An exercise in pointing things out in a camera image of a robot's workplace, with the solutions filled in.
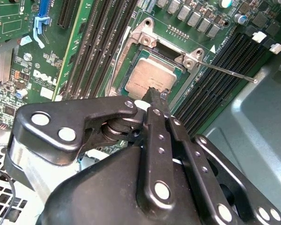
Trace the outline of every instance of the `black wire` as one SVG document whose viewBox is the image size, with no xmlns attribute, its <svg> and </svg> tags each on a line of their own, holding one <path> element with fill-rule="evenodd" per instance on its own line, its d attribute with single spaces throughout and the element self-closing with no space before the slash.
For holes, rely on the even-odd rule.
<svg viewBox="0 0 281 225">
<path fill-rule="evenodd" d="M 13 194 L 13 197 L 12 197 L 12 199 L 11 199 L 11 202 L 10 202 L 10 204 L 9 204 L 9 207 L 8 207 L 8 209 L 6 210 L 6 212 L 4 213 L 4 215 L 3 215 L 2 218 L 1 218 L 0 225 L 2 225 L 4 219 L 6 218 L 6 216 L 8 215 L 8 213 L 10 212 L 12 206 L 13 206 L 14 203 L 15 203 L 15 185 L 14 185 L 14 183 L 12 182 L 12 180 L 10 179 L 10 177 L 9 177 L 8 175 L 6 175 L 6 174 L 5 174 L 4 172 L 2 172 L 2 171 L 0 171 L 0 173 L 1 173 L 2 176 L 4 176 L 4 177 L 8 180 L 8 182 L 9 182 L 9 184 L 10 184 L 10 187 L 11 187 L 11 193 Z"/>
</svg>

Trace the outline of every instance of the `black tool arm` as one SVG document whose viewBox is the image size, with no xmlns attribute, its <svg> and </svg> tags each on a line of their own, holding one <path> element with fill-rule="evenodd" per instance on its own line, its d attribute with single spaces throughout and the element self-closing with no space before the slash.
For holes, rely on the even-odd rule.
<svg viewBox="0 0 281 225">
<path fill-rule="evenodd" d="M 170 116 L 166 93 L 150 89 L 144 97 L 149 105 L 107 97 L 20 108 L 8 148 L 14 160 L 23 152 L 62 171 L 93 147 L 130 143 L 54 186 L 39 225 L 281 225 L 279 210 L 206 137 L 190 140 Z M 36 113 L 49 122 L 35 124 Z M 74 138 L 60 135 L 63 128 Z M 19 166 L 39 190 L 31 166 L 23 160 Z"/>
</svg>

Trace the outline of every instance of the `screw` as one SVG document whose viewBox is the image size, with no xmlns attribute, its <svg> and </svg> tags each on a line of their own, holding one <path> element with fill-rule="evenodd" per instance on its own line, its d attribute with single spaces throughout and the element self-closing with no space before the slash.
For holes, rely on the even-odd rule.
<svg viewBox="0 0 281 225">
<path fill-rule="evenodd" d="M 163 135 L 159 135 L 159 140 L 164 141 L 164 136 Z"/>
<path fill-rule="evenodd" d="M 276 220 L 281 221 L 281 217 L 280 217 L 279 213 L 278 213 L 276 210 L 271 209 L 271 214 L 272 214 L 272 216 L 273 216 Z"/>
<path fill-rule="evenodd" d="M 153 109 L 153 112 L 155 112 L 156 115 L 160 116 L 160 111 L 158 109 Z"/>
<path fill-rule="evenodd" d="M 125 105 L 128 106 L 129 108 L 133 108 L 133 103 L 129 100 L 125 101 Z"/>
<path fill-rule="evenodd" d="M 232 221 L 232 215 L 226 206 L 224 206 L 223 204 L 219 204 L 217 206 L 217 209 L 224 220 L 226 220 L 227 222 Z"/>
<path fill-rule="evenodd" d="M 50 118 L 49 118 L 49 116 L 47 116 L 45 114 L 36 113 L 36 114 L 32 115 L 31 121 L 34 124 L 37 124 L 39 126 L 45 126 L 50 122 Z"/>
<path fill-rule="evenodd" d="M 161 199 L 166 200 L 170 197 L 170 190 L 164 183 L 157 182 L 154 186 L 154 189 L 157 196 Z"/>
<path fill-rule="evenodd" d="M 203 172 L 205 172 L 205 173 L 207 173 L 208 172 L 208 169 L 206 168 L 206 167 L 202 167 L 202 170 L 203 170 Z"/>
<path fill-rule="evenodd" d="M 163 148 L 159 148 L 158 152 L 159 152 L 160 154 L 164 154 L 165 151 L 164 151 Z"/>
<path fill-rule="evenodd" d="M 180 121 L 177 120 L 177 119 L 174 119 L 174 123 L 175 123 L 176 125 L 178 125 L 178 126 L 181 124 Z"/>
<path fill-rule="evenodd" d="M 71 142 L 75 140 L 76 133 L 73 129 L 65 127 L 59 130 L 58 136 L 64 141 Z"/>
<path fill-rule="evenodd" d="M 270 216 L 269 216 L 269 214 L 265 211 L 265 209 L 264 208 L 262 208 L 262 207 L 258 207 L 258 211 L 259 211 L 259 214 L 261 215 L 261 217 L 263 218 L 263 219 L 265 219 L 265 220 L 270 220 Z"/>
<path fill-rule="evenodd" d="M 204 137 L 199 137 L 199 139 L 203 144 L 207 144 L 207 141 Z"/>
</svg>

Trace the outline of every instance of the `green circuit board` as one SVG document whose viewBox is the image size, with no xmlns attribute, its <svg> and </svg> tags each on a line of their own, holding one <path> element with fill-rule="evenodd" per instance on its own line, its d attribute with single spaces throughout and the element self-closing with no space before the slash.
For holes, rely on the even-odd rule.
<svg viewBox="0 0 281 225">
<path fill-rule="evenodd" d="M 74 12 L 66 28 L 58 24 L 64 1 L 47 0 L 47 16 L 50 19 L 47 25 L 41 26 L 42 34 L 38 37 L 44 48 L 40 48 L 34 40 L 32 28 L 33 18 L 37 16 L 43 2 L 45 0 L 33 3 L 22 0 L 19 4 L 25 6 L 23 15 L 0 17 L 1 23 L 15 19 L 14 16 L 27 17 L 27 20 L 23 17 L 23 23 L 27 25 L 22 26 L 21 30 L 10 32 L 12 36 L 5 35 L 5 38 L 0 34 L 2 40 L 20 35 L 26 41 L 13 50 L 9 81 L 0 83 L 0 124 L 7 127 L 12 126 L 16 109 L 24 104 L 106 96 L 117 56 L 121 57 L 123 53 L 126 55 L 117 64 L 112 95 L 133 96 L 126 88 L 130 76 L 139 59 L 152 56 L 179 71 L 173 73 L 176 80 L 168 96 L 172 112 L 177 111 L 196 87 L 206 68 L 201 66 L 193 75 L 181 63 L 174 61 L 169 55 L 164 55 L 159 45 L 152 47 L 132 43 L 126 46 L 133 31 L 148 18 L 153 21 L 153 34 L 157 37 L 157 43 L 163 43 L 162 45 L 174 49 L 176 53 L 190 54 L 201 48 L 204 50 L 202 60 L 206 63 L 213 63 L 235 33 L 249 26 L 254 27 L 256 32 L 263 32 L 273 42 L 281 44 L 281 7 L 270 0 L 235 0 L 228 8 L 221 8 L 218 0 L 168 0 L 164 1 L 162 7 L 162 1 L 159 0 L 139 0 L 131 14 L 128 8 L 133 6 L 133 2 L 129 0 L 73 0 L 69 2 L 73 3 Z M 178 4 L 175 10 L 171 9 L 173 2 Z M 180 15 L 183 8 L 188 10 L 185 17 Z M 242 25 L 236 23 L 236 14 L 245 15 L 246 22 Z M 119 52 L 121 38 L 127 26 L 130 27 L 130 33 Z M 269 48 L 268 46 L 264 57 L 246 75 L 253 76 L 273 55 Z M 225 104 L 245 84 L 246 82 L 241 81 L 230 93 Z M 16 94 L 22 89 L 27 94 L 19 99 Z M 220 110 L 217 110 L 210 118 L 219 113 Z"/>
<path fill-rule="evenodd" d="M 35 1 L 0 0 L 0 42 L 32 31 L 33 20 L 38 12 Z"/>
</svg>

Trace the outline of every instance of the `black memory slot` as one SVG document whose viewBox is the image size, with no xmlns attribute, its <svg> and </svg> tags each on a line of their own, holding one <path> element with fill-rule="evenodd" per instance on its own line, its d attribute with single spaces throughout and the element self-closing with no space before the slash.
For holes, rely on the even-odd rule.
<svg viewBox="0 0 281 225">
<path fill-rule="evenodd" d="M 103 16 L 102 12 L 104 11 L 104 6 L 105 6 L 105 4 L 108 3 L 108 1 L 104 2 L 103 7 L 98 8 L 98 5 L 99 5 L 100 2 L 101 2 L 100 0 L 96 0 L 94 2 L 92 12 L 89 14 L 89 18 L 88 18 L 88 22 L 87 22 L 88 24 L 86 26 L 87 28 L 86 28 L 86 31 L 83 34 L 81 46 L 80 46 L 79 51 L 77 53 L 75 63 L 73 65 L 72 69 L 71 69 L 69 80 L 68 80 L 67 85 L 65 87 L 66 95 L 68 93 L 72 94 L 78 86 L 77 83 L 79 81 L 79 77 L 77 77 L 77 76 L 79 74 L 81 61 L 83 60 L 83 57 L 86 53 L 86 48 L 89 45 L 89 42 L 93 43 L 94 30 L 97 30 L 98 27 L 101 24 L 100 18 Z"/>
<path fill-rule="evenodd" d="M 258 55 L 253 58 L 253 60 L 259 60 L 262 55 L 265 53 L 266 49 L 262 49 L 261 51 L 259 51 Z M 246 68 L 246 71 L 249 71 L 251 68 L 253 67 L 253 65 L 250 65 Z M 197 118 L 196 121 L 193 123 L 192 127 L 189 127 L 187 132 L 190 136 L 195 134 L 195 131 L 197 131 L 201 126 L 202 126 L 202 121 L 206 121 L 209 116 L 211 116 L 216 109 L 218 108 L 218 105 L 223 104 L 226 99 L 229 97 L 231 91 L 241 82 L 240 79 L 238 78 L 233 78 L 232 81 L 230 82 L 230 84 L 228 85 L 228 87 L 226 88 L 224 94 L 222 95 L 222 98 L 219 98 L 216 100 L 216 102 L 214 102 L 213 104 L 210 105 L 210 108 L 208 108 L 208 110 L 205 110 L 202 113 L 202 116 L 200 118 Z"/>
<path fill-rule="evenodd" d="M 113 14 L 111 16 L 111 23 L 109 24 L 109 27 L 107 30 L 109 32 L 104 35 L 102 38 L 101 45 L 98 46 L 97 55 L 93 58 L 94 60 L 90 62 L 88 69 L 88 80 L 83 90 L 81 90 L 81 93 L 79 97 L 87 98 L 89 89 L 92 85 L 92 82 L 96 76 L 96 72 L 100 65 L 103 64 L 103 57 L 106 54 L 107 49 L 111 46 L 111 39 L 116 35 L 115 30 L 117 30 L 117 26 L 119 24 L 121 13 L 123 11 L 123 8 L 125 7 L 126 1 L 117 1 L 117 5 L 115 9 L 113 10 Z"/>
<path fill-rule="evenodd" d="M 97 74 L 97 71 L 99 69 L 99 67 L 101 65 L 104 66 L 103 68 L 103 72 L 101 73 L 100 77 L 99 77 L 99 80 L 96 82 L 96 86 L 90 90 L 89 92 L 89 96 L 88 97 L 95 97 L 97 92 L 99 91 L 101 85 L 102 85 L 102 82 L 106 76 L 106 70 L 108 69 L 109 65 L 110 65 L 110 62 L 112 60 L 112 57 L 113 55 L 115 54 L 117 48 L 118 48 L 118 45 L 124 35 L 124 32 L 128 26 L 128 23 L 130 21 L 130 18 L 132 16 L 132 13 L 133 13 L 133 10 L 135 9 L 136 5 L 137 5 L 137 1 L 127 1 L 127 2 L 123 2 L 124 4 L 122 5 L 122 13 L 119 14 L 118 13 L 118 16 L 117 16 L 117 19 L 116 19 L 116 23 L 114 24 L 115 25 L 115 28 L 113 30 L 119 30 L 119 32 L 117 32 L 117 34 L 115 35 L 115 37 L 112 37 L 110 36 L 109 38 L 109 41 L 107 41 L 107 43 L 111 42 L 110 46 L 111 48 L 108 48 L 108 50 L 106 50 L 106 47 L 103 48 L 103 51 L 102 51 L 102 55 L 100 56 L 100 62 L 102 62 L 102 64 L 96 64 L 96 67 L 95 69 L 93 70 L 92 72 L 92 80 L 89 84 L 89 86 L 87 87 L 87 89 L 85 89 L 85 92 L 84 92 L 84 97 L 87 96 L 88 94 L 88 91 L 94 81 L 94 78 Z"/>
<path fill-rule="evenodd" d="M 229 69 L 229 70 L 233 70 L 233 71 L 238 70 L 237 64 L 240 63 L 240 61 L 238 59 L 242 56 L 242 53 L 245 51 L 245 49 L 242 47 L 242 43 L 243 42 L 240 42 L 238 47 L 232 51 L 231 55 L 228 55 L 228 53 L 227 53 L 228 57 L 226 57 L 226 60 L 221 64 L 221 67 Z M 217 93 L 216 92 L 217 89 L 221 90 L 222 85 L 224 85 L 226 80 L 228 80 L 230 78 L 229 75 L 226 75 L 222 72 L 219 72 L 216 70 L 213 70 L 213 72 L 214 72 L 212 75 L 213 81 L 210 82 L 208 84 L 208 86 L 205 87 L 205 89 L 203 89 L 203 90 L 206 90 L 205 93 L 201 93 L 200 98 L 197 97 L 196 99 L 194 99 L 195 103 L 192 104 L 192 106 L 189 110 L 192 114 L 191 115 L 186 114 L 181 118 L 181 120 L 185 121 L 186 124 L 188 123 L 188 121 L 190 119 L 193 119 L 193 115 L 195 113 L 197 113 L 197 111 L 201 108 L 202 105 L 205 104 L 206 99 L 207 100 L 211 99 L 212 96 L 210 96 L 210 95 L 215 95 Z"/>
<path fill-rule="evenodd" d="M 93 40 L 92 43 L 88 45 L 88 50 L 87 53 L 85 54 L 85 59 L 82 62 L 82 69 L 79 74 L 79 81 L 77 82 L 77 86 L 75 88 L 75 91 L 73 92 L 73 98 L 75 99 L 80 96 L 80 93 L 83 93 L 83 90 L 81 90 L 81 86 L 84 85 L 85 83 L 85 77 L 87 77 L 86 78 L 87 80 L 90 79 L 89 69 L 92 68 L 94 62 L 97 62 L 98 54 L 100 53 L 102 45 L 106 40 L 106 36 L 110 32 L 110 27 L 111 24 L 113 23 L 115 12 L 118 11 L 118 6 L 120 2 L 121 1 L 116 2 L 111 18 L 108 18 L 108 15 L 109 15 L 109 11 L 111 10 L 113 1 L 110 1 L 108 5 L 104 7 L 105 13 L 103 17 L 100 19 L 101 20 L 100 27 L 95 31 L 95 35 L 94 35 L 95 39 Z"/>
<path fill-rule="evenodd" d="M 225 49 L 228 48 L 232 48 L 232 50 L 234 50 L 234 48 L 237 45 L 237 37 L 234 36 L 232 37 L 228 43 L 226 44 L 226 47 L 224 47 L 224 49 L 222 51 L 220 51 L 220 53 L 218 54 L 218 56 L 214 59 L 213 61 L 213 65 L 217 65 L 217 66 L 223 66 L 223 62 L 227 59 L 226 54 L 225 54 Z M 179 107 L 179 110 L 177 110 L 176 117 L 179 120 L 183 119 L 183 116 L 187 113 L 187 112 L 191 112 L 191 110 L 189 110 L 189 108 L 191 106 L 193 106 L 193 102 L 197 99 L 197 97 L 205 90 L 208 89 L 209 86 L 208 85 L 212 85 L 215 80 L 216 77 L 214 76 L 217 73 L 217 71 L 212 70 L 212 69 L 206 69 L 203 76 L 200 78 L 199 82 L 197 83 L 197 85 L 195 85 L 194 90 L 191 92 L 190 95 L 188 95 L 186 97 L 186 99 L 184 100 L 183 104 Z"/>
<path fill-rule="evenodd" d="M 228 66 L 231 61 L 239 54 L 238 52 L 241 50 L 244 41 L 241 40 L 238 41 L 238 43 L 238 45 L 235 45 L 235 41 L 231 43 L 232 51 L 229 53 L 227 52 L 226 54 L 221 54 L 221 58 L 223 58 L 223 60 L 217 60 L 217 66 L 230 69 Z M 208 91 L 212 90 L 213 87 L 216 86 L 219 81 L 221 81 L 223 76 L 224 74 L 217 70 L 207 69 L 202 77 L 202 81 L 194 91 L 194 94 L 187 100 L 188 104 L 183 107 L 182 111 L 178 115 L 179 120 L 187 122 L 187 120 L 192 118 L 193 115 L 190 113 L 196 113 L 196 110 L 199 107 L 198 104 L 202 104 L 204 102 L 202 98 L 208 97 Z"/>
<path fill-rule="evenodd" d="M 264 54 L 264 47 L 246 35 L 237 33 L 214 59 L 213 64 L 247 74 Z M 175 116 L 194 135 L 208 118 L 225 103 L 241 79 L 206 69 L 202 78 L 177 109 Z"/>
</svg>

